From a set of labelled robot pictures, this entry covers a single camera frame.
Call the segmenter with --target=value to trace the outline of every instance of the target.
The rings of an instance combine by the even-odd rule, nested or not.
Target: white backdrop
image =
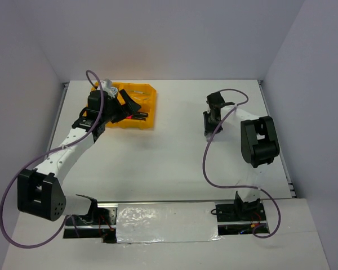
[[[303,0],[15,0],[61,81],[262,79]]]
[[[12,0],[0,0],[0,200],[14,174],[46,149],[62,88]],[[4,208],[10,235],[18,215],[15,184]],[[8,245],[0,231],[0,269]]]
[[[306,0],[264,79],[297,194],[338,270],[338,0]]]

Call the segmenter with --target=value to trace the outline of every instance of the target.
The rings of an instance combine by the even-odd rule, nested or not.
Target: white enclosure
[[[62,83],[86,69],[114,80],[264,80],[289,175],[338,269],[338,0],[0,0],[0,199],[47,148]],[[17,216],[13,188],[9,233]],[[0,269],[7,248],[0,232]]]

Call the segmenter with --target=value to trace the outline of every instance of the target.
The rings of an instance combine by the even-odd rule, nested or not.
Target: orange tray
[[[117,123],[108,123],[106,126],[108,128],[139,128],[139,129],[148,129],[154,127],[154,117],[155,117],[155,105],[157,101],[157,91],[150,84],[140,84],[140,83],[113,83],[114,87],[118,90],[124,89],[128,95],[141,106],[139,112],[147,113],[148,117],[144,120],[135,120],[135,119],[124,119]],[[123,98],[118,94],[118,100],[121,104],[124,104]]]

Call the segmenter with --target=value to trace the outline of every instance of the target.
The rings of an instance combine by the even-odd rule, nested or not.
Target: white table
[[[213,188],[202,177],[201,159],[206,145],[202,112],[209,93],[237,88],[250,97],[243,109],[266,115],[257,82],[137,82],[150,83],[158,91],[154,130],[107,130],[70,171],[64,182],[65,193],[85,194],[99,201],[232,199],[232,192]],[[70,83],[53,146],[65,138],[86,103],[89,88],[87,82]],[[234,102],[242,98],[235,93],[223,95]],[[234,154],[230,147],[223,139],[216,141],[210,150],[208,173],[217,183],[230,185],[240,176],[231,172],[228,165],[228,160],[239,158],[239,153]],[[269,166],[260,184],[276,198],[291,198],[280,158]],[[235,235],[212,242],[126,245],[102,244],[99,239],[63,239],[60,235],[38,249],[21,250],[10,246],[3,269],[328,270],[306,201],[283,199],[278,200],[278,204],[282,226],[267,240],[256,239],[253,235]],[[273,230],[277,212],[269,200],[264,201],[264,207],[269,229]],[[36,244],[51,236],[59,223],[21,213],[13,237],[23,244]]]
[[[329,270],[306,200],[278,200],[282,226],[272,238],[228,235],[219,241],[161,244],[102,244],[99,239],[63,239],[33,250],[10,246],[3,270]],[[277,222],[272,202],[264,201],[269,229]],[[14,239],[34,244],[47,239],[60,221],[21,213]]]
[[[146,80],[157,90],[154,130],[107,129],[67,175],[65,194],[84,194],[99,201],[221,200],[233,199],[234,190],[213,188],[202,175],[204,137],[203,111],[206,96],[223,88],[248,94],[242,109],[267,115],[256,80]],[[71,81],[54,135],[61,144],[85,106],[90,85]],[[239,93],[224,92],[227,101],[240,102]],[[226,139],[230,128],[212,143],[207,173],[218,184],[244,185],[249,165],[239,142]],[[268,166],[258,183],[275,198],[291,198],[281,159]]]

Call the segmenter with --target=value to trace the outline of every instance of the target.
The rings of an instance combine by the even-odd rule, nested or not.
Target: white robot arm
[[[225,102],[220,91],[207,96],[209,105],[204,115],[204,135],[211,137],[216,127],[221,122],[221,110],[231,110],[234,102]],[[279,155],[279,142],[273,119],[270,116],[259,117],[237,108],[229,119],[234,126],[240,127],[241,152],[246,163],[253,168],[262,164],[270,164]]]
[[[33,170],[24,169],[19,174],[17,208],[20,211],[55,221],[61,215],[90,216],[97,210],[97,201],[94,198],[83,195],[65,196],[61,189],[63,180],[81,155],[104,132],[106,123],[119,122],[141,108],[124,89],[119,91],[125,101],[121,105],[117,99],[118,90],[111,87],[109,80],[104,80],[102,85],[104,106],[98,124],[92,127],[99,115],[101,103],[100,91],[95,90],[88,97],[88,106],[81,111],[79,118],[62,142],[62,149],[48,156]],[[84,136],[86,137],[83,140],[72,145]]]

